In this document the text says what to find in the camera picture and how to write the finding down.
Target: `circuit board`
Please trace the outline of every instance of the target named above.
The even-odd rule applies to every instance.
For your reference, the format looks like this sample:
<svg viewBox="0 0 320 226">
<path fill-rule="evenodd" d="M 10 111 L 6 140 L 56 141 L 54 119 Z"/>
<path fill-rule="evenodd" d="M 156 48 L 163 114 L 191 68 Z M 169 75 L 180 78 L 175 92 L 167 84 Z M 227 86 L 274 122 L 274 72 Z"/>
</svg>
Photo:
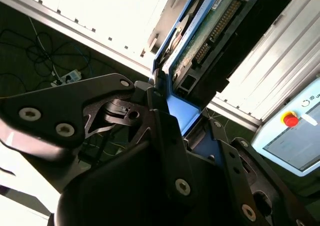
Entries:
<svg viewBox="0 0 320 226">
<path fill-rule="evenodd" d="M 212 9 L 175 65 L 172 78 L 173 83 L 178 77 L 184 76 L 186 71 L 192 66 L 193 61 L 201 62 L 240 5 L 240 0 L 215 1 Z"/>
</svg>

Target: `floor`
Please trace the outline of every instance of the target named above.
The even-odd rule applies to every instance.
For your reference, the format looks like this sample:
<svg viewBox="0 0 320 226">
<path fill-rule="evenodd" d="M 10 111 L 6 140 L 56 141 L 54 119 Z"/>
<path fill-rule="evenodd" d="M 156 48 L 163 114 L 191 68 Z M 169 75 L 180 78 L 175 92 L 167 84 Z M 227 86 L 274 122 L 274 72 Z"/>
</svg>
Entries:
<svg viewBox="0 0 320 226">
<path fill-rule="evenodd" d="M 36 31 L 39 33 L 38 38 L 41 40 L 47 53 L 50 54 L 52 61 L 56 65 L 56 71 L 60 76 L 78 69 L 81 71 L 83 78 L 118 72 L 133 82 L 136 80 L 147 81 L 145 76 L 128 67 L 87 48 L 81 43 L 35 20 L 32 21 Z M 29 18 L 0 3 L 0 97 L 12 96 L 51 86 L 50 82 L 55 80 L 48 69 L 51 68 L 52 61 L 45 60 L 47 65 L 44 65 L 44 52 L 39 51 L 39 49 L 37 50 L 35 45 L 39 45 L 39 42 Z M 89 53 L 94 60 L 91 60 L 88 64 L 82 54 L 88 55 Z M 212 117 L 224 125 L 229 140 L 235 137 L 243 137 L 251 141 L 253 138 L 253 132 L 215 112 L 210 113 Z M 111 157 L 121 148 L 120 143 L 125 143 L 121 142 L 121 137 L 125 133 L 124 131 L 115 136 L 114 141 L 117 143 L 109 145 L 106 148 L 105 158 Z M 91 148 L 87 147 L 87 150 L 92 150 L 92 155 L 95 153 L 94 147 L 101 141 L 101 138 L 97 136 L 94 140 L 86 142 L 87 145 L 91 144 L 92 146 Z M 303 196 L 314 191 L 315 185 L 319 182 L 319 172 L 299 178 L 274 165 L 272 162 L 269 162 L 269 164 L 290 189 Z M 316 205 L 312 206 L 310 210 L 319 212 L 319 208 L 320 205 Z"/>
</svg>

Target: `red emergency stop button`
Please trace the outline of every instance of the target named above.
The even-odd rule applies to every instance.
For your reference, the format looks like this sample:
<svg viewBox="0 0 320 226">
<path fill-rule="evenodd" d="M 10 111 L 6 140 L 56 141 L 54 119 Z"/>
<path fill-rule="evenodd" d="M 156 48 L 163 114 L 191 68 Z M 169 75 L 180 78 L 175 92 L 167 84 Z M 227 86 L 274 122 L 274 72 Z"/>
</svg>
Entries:
<svg viewBox="0 0 320 226">
<path fill-rule="evenodd" d="M 297 116 L 295 114 L 293 114 L 292 112 L 288 112 L 285 117 L 283 118 L 283 122 L 285 123 L 286 126 L 288 127 L 295 127 L 298 122 L 299 119 L 297 118 Z"/>
</svg>

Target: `power strip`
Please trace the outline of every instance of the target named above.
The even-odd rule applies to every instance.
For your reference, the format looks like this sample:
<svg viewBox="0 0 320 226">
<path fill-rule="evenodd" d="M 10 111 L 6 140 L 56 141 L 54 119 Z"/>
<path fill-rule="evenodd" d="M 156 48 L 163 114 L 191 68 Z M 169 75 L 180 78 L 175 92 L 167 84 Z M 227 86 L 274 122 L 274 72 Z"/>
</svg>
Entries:
<svg viewBox="0 0 320 226">
<path fill-rule="evenodd" d="M 52 87 L 65 85 L 67 83 L 77 82 L 82 79 L 81 72 L 79 72 L 77 69 L 73 70 L 72 72 L 69 72 L 68 74 L 65 74 L 64 76 L 60 77 L 60 80 L 55 80 L 51 82 Z"/>
</svg>

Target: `touchscreen display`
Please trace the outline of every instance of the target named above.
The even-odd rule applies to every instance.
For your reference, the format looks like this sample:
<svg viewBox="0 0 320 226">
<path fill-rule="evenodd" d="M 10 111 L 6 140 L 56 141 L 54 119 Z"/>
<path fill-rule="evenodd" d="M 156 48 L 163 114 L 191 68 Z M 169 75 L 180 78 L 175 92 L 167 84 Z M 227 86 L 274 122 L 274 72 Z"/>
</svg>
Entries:
<svg viewBox="0 0 320 226">
<path fill-rule="evenodd" d="M 306 114 L 313 118 L 317 125 L 300 118 L 297 126 L 287 128 L 264 147 L 264 150 L 300 171 L 320 161 L 320 102 Z"/>
</svg>

